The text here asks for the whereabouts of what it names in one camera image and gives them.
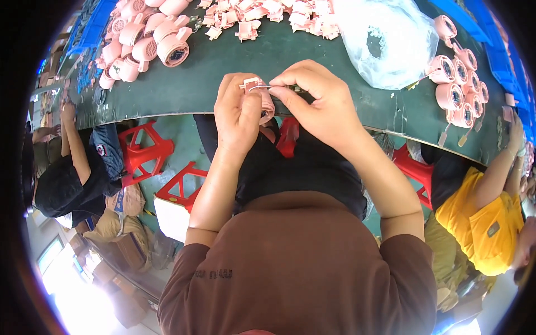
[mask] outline hair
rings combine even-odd
[[[534,255],[536,254],[536,245],[531,246],[529,253],[531,255],[531,261],[529,262],[529,264],[517,268],[516,271],[513,273],[513,282],[517,286],[521,286],[528,277],[529,271],[527,271],[527,268],[532,268],[531,263],[532,260],[534,260]]]

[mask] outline workbench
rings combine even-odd
[[[444,14],[426,0],[416,0],[416,3],[431,18]],[[195,5],[194,1],[183,14],[203,17],[204,10],[196,10]],[[92,102],[94,88],[84,91],[78,108],[78,128],[132,118],[212,113],[219,84],[226,73],[251,72],[268,82],[290,65],[309,58],[323,64],[348,84],[356,112],[367,129],[437,145],[448,124],[445,111],[436,102],[437,84],[424,79],[409,91],[372,88],[351,64],[341,36],[329,41],[303,31],[292,33],[287,19],[288,14],[280,23],[263,18],[257,40],[243,43],[234,34],[237,27],[224,30],[217,40],[210,41],[204,34],[207,28],[203,26],[188,38],[190,55],[181,65],[168,68],[156,58],[149,70],[133,83],[117,81],[100,106]],[[458,141],[467,129],[451,126],[444,148],[487,165],[498,155],[498,147],[503,148],[508,142],[501,108],[505,104],[505,91],[491,74],[482,45],[460,25],[457,27],[457,40],[474,52],[477,74],[487,84],[490,97],[480,131],[473,129],[465,145],[459,147]],[[439,42],[437,54],[454,56],[443,41]],[[280,116],[290,115],[280,102],[276,102],[276,112]],[[502,124],[500,130],[497,129],[498,117]]]

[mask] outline black pants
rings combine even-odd
[[[193,118],[205,152],[212,162],[218,147],[214,115],[197,114]],[[271,129],[279,132],[277,127]],[[294,157],[290,159],[283,157],[275,144],[259,133],[240,168],[236,191],[237,212],[254,199],[285,191],[328,194],[346,205],[361,220],[367,209],[367,200],[361,192],[361,179],[354,167],[301,125]]]
[[[481,164],[426,144],[421,144],[421,155],[427,164],[434,164],[430,195],[434,212],[461,187],[470,167],[486,171]]]

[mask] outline red plastic stool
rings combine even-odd
[[[432,171],[434,170],[434,166],[417,162],[411,158],[410,152],[405,144],[393,152],[393,162],[403,174],[422,184],[422,188],[417,191],[417,195],[421,204],[432,209],[430,196],[432,194]]]
[[[165,184],[160,191],[156,193],[156,197],[164,200],[174,202],[176,204],[184,206],[188,213],[192,211],[193,202],[196,200],[197,194],[199,193],[200,188],[195,190],[188,198],[184,196],[184,186],[183,178],[185,175],[190,174],[198,177],[206,177],[208,171],[203,171],[194,168],[195,162],[189,162],[185,168],[183,168],[179,173],[175,175],[167,184]],[[178,184],[178,194],[179,196],[170,194],[171,189]]]
[[[139,125],[127,131],[123,131],[119,134],[119,143],[123,150],[123,156],[125,161],[125,169],[128,173],[127,176],[121,179],[123,187],[127,187],[136,184],[149,177],[156,176],[162,173],[160,169],[164,164],[165,159],[173,153],[175,145],[170,139],[162,139],[160,135],[153,129],[153,123],[156,121],[151,120],[146,124]],[[154,145],[141,148],[139,144],[136,144],[136,137],[140,130],[144,130],[147,135],[153,140]],[[132,141],[129,145],[126,144],[126,137],[132,135]],[[151,173],[147,172],[142,164],[149,162],[153,159],[157,160]],[[134,177],[134,172],[139,169],[142,172],[141,176]]]
[[[279,138],[279,142],[277,142],[276,148],[285,158],[294,157],[294,147],[300,135],[300,124],[298,120],[295,117],[285,118],[279,129],[279,133],[281,137]]]

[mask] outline logo patch on yellow shirt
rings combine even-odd
[[[501,229],[501,226],[499,226],[499,222],[495,221],[494,224],[488,229],[488,237],[491,239],[495,233],[497,233]]]

